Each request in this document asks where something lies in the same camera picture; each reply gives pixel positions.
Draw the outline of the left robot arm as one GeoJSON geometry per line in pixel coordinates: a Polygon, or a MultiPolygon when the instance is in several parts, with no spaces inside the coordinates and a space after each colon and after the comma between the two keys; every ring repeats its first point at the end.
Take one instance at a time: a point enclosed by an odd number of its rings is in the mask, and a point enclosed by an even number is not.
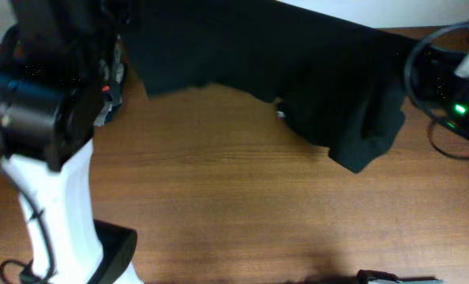
{"type": "Polygon", "coordinates": [[[32,243],[21,283],[137,283],[135,230],[93,217],[96,119],[119,100],[135,1],[13,1],[0,50],[0,174],[32,243]]]}

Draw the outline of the black t-shirt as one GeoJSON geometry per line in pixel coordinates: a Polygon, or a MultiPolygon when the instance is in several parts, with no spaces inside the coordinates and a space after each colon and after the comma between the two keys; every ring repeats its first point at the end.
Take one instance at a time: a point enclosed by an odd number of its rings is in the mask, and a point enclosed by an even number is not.
{"type": "Polygon", "coordinates": [[[413,39],[278,1],[151,0],[121,34],[148,96],[217,83],[266,103],[351,172],[404,123],[413,39]]]}

